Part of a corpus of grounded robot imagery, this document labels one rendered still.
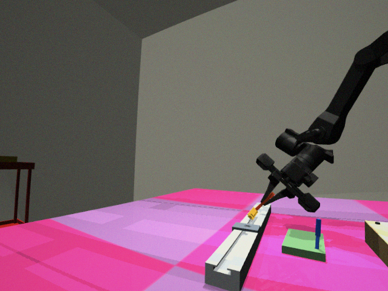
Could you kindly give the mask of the blue pin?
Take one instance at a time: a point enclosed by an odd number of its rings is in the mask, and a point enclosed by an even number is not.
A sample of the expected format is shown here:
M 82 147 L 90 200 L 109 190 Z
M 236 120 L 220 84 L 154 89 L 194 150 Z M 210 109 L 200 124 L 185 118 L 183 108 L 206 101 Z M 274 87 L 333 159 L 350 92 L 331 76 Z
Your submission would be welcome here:
M 315 224 L 315 248 L 319 249 L 319 238 L 321 237 L 321 219 L 316 219 L 316 224 Z

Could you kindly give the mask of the grey slotted aluminum rail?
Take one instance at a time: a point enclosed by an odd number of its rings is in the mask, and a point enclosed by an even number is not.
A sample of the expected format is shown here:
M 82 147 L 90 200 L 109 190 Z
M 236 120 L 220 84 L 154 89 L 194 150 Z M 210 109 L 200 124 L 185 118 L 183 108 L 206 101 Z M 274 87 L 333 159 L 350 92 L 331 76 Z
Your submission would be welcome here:
M 232 226 L 232 233 L 205 262 L 205 283 L 228 291 L 241 291 L 263 237 L 271 204 L 260 207 L 253 220 L 248 215 Z

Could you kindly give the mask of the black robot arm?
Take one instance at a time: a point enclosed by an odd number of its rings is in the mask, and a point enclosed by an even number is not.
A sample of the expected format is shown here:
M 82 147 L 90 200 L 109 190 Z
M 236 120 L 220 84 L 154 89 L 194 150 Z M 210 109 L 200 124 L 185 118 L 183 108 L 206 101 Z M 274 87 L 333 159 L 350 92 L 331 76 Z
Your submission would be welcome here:
M 308 130 L 299 134 L 291 129 L 285 129 L 277 137 L 276 147 L 291 157 L 299 156 L 304 158 L 313 167 L 313 170 L 324 160 L 333 164 L 333 150 L 326 150 L 308 142 L 331 145 L 340 139 L 345 127 L 346 117 L 357 97 L 359 97 L 373 71 L 385 64 L 388 64 L 388 31 L 357 52 L 328 108 L 314 120 Z M 303 183 L 310 187 L 318 179 L 314 173 L 300 168 L 295 160 L 286 164 L 280 172 L 291 176 L 296 181 L 297 187 Z

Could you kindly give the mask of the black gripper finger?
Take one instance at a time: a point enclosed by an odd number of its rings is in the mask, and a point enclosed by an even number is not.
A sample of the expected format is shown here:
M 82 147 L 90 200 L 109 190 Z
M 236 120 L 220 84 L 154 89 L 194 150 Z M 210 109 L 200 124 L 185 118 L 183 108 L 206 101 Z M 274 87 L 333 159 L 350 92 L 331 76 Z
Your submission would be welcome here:
M 289 199 L 293 199 L 295 196 L 293 195 L 293 193 L 288 190 L 287 188 L 285 189 L 282 189 L 280 192 L 278 192 L 276 195 L 274 195 L 273 197 L 271 197 L 265 204 L 264 206 L 270 204 L 271 202 L 274 202 L 278 199 L 281 199 L 281 198 L 284 198 L 284 197 L 288 197 Z
M 277 180 L 276 177 L 274 177 L 272 174 L 268 176 L 268 179 L 270 180 L 268 188 L 260 202 L 263 202 L 275 189 L 275 187 L 278 185 L 279 181 Z

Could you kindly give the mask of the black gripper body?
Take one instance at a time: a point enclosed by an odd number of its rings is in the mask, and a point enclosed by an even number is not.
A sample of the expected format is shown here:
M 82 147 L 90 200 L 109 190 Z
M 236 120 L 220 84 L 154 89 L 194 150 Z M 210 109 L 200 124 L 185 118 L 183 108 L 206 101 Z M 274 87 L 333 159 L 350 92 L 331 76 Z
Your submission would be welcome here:
M 307 169 L 310 173 L 313 172 L 313 167 L 302 157 L 296 156 L 291 161 L 295 160 L 298 166 L 303 170 Z M 296 181 L 286 173 L 280 172 L 274 165 L 273 161 L 266 153 L 261 154 L 256 163 L 263 169 L 269 170 L 271 174 L 281 181 L 288 190 L 290 190 L 294 196 L 298 197 L 298 204 L 303 207 L 307 212 L 315 212 L 320 208 L 320 202 L 315 199 L 310 193 L 303 193 L 297 188 Z M 283 178 L 283 179 L 282 179 Z

